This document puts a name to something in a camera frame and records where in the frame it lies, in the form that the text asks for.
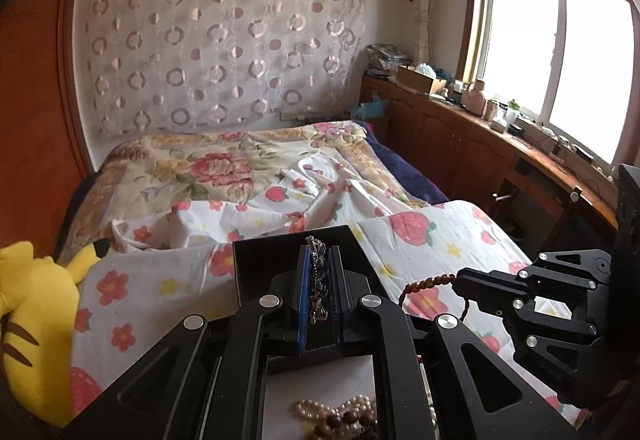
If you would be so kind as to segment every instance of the stack of clothes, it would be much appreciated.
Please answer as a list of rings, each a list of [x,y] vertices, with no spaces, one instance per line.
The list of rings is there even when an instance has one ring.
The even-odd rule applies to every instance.
[[[373,78],[388,79],[398,74],[400,66],[409,66],[413,59],[392,44],[370,44],[367,46],[369,67],[366,74]]]

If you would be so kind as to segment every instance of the wooden desk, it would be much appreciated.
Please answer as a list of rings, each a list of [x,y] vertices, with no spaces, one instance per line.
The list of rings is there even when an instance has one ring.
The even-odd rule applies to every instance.
[[[488,122],[458,106],[431,101],[384,80],[363,77],[360,101],[370,102],[374,91],[390,100],[387,145],[449,198],[466,199],[490,213],[494,207],[492,195],[503,191],[508,182],[560,220],[570,207],[571,212],[578,211],[608,239],[617,230],[615,210],[592,187],[532,144],[492,131]],[[521,161],[542,173],[556,192],[549,193],[521,173]],[[577,204],[569,202],[574,187],[582,190]]]

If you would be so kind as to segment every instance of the pikachu plush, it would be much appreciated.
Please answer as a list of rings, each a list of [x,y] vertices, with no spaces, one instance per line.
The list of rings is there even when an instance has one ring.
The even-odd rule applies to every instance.
[[[2,337],[2,364],[15,399],[51,425],[71,420],[71,337],[80,295],[76,288],[104,257],[109,242],[85,246],[66,267],[36,259],[21,241],[0,250],[0,315],[11,312]]]

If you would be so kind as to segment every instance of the window frame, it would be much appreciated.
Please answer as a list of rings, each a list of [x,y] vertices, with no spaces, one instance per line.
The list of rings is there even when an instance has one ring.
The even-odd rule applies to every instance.
[[[620,163],[633,164],[638,157],[640,149],[640,14],[633,1],[628,0],[632,11],[634,30],[634,74],[632,77],[631,92],[627,106],[625,122],[611,164],[596,155],[586,145],[582,144],[570,134],[562,131],[549,122],[551,111],[558,92],[562,62],[564,60],[564,47],[566,44],[566,0],[558,0],[558,26],[556,32],[556,45],[551,61],[551,75],[545,92],[545,101],[539,114],[532,113],[524,107],[521,111],[532,118],[538,126],[548,127],[556,135],[565,137],[570,143],[578,145],[594,156],[594,166],[602,168],[605,174],[610,174],[614,166]],[[456,77],[465,82],[472,82],[476,78],[482,78],[486,69],[486,57],[490,32],[492,26],[493,0],[467,0],[467,12],[463,28],[463,39],[460,48],[460,59]],[[503,102],[511,99],[499,98]]]

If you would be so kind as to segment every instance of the plush toy ear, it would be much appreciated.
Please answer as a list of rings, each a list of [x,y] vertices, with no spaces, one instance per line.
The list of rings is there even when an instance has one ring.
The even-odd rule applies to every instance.
[[[86,276],[89,269],[104,258],[109,251],[109,240],[106,238],[99,239],[94,243],[85,246],[78,252],[66,266],[66,270],[71,274],[75,284],[81,282]]]
[[[33,245],[19,241],[0,250],[0,315],[18,308],[29,289]]]

